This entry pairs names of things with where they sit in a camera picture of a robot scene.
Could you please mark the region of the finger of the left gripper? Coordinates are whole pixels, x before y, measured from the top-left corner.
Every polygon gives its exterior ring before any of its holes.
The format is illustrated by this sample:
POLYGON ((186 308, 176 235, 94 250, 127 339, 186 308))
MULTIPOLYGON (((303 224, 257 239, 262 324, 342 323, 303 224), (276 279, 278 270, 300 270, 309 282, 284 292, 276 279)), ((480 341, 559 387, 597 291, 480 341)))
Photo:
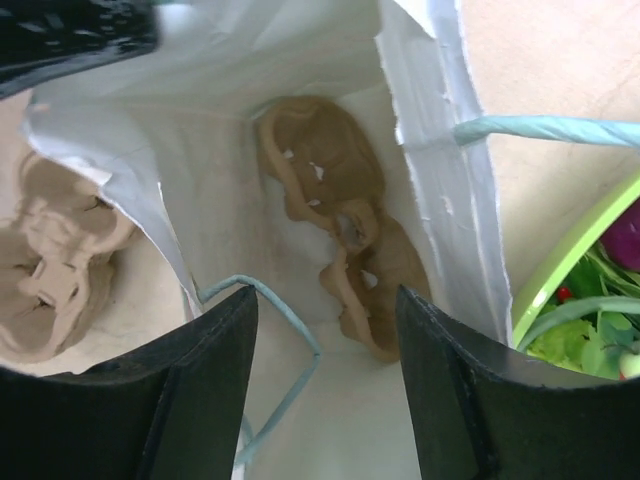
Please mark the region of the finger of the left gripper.
POLYGON ((154 51, 156 3, 1 1, 1 96, 154 51))

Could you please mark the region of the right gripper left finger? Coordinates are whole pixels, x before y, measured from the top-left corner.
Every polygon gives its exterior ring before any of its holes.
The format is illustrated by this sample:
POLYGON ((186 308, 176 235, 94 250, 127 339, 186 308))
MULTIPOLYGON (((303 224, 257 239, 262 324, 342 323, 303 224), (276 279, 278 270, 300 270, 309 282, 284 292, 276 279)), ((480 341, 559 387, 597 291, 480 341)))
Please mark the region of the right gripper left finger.
POLYGON ((258 323, 242 288, 81 374, 1 372, 5 479, 228 479, 258 323))

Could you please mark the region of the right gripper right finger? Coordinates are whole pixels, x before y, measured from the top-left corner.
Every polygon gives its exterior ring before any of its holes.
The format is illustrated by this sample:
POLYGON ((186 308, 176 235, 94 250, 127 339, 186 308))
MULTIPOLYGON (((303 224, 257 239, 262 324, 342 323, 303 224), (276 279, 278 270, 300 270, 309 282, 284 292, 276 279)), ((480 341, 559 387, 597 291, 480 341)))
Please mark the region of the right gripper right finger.
POLYGON ((639 383, 512 350, 400 288, 396 325, 425 479, 635 479, 639 383))

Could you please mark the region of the green paper gift bag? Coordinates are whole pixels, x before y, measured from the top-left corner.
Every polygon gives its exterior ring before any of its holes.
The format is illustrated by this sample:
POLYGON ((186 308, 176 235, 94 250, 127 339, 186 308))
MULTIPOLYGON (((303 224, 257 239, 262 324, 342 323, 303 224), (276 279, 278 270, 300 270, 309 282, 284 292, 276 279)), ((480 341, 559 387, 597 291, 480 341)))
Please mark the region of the green paper gift bag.
POLYGON ((487 115, 456 1, 163 1, 148 55, 37 86, 33 147, 106 175, 105 197, 174 269, 193 321, 250 287, 258 323, 228 479, 425 479, 400 358, 343 335, 320 284, 336 243, 288 218, 258 159, 256 122, 277 100, 348 111, 381 164, 388 213, 426 272, 420 294, 513 346, 514 298, 488 137, 520 147, 513 228, 550 245, 639 146, 634 121, 487 115))

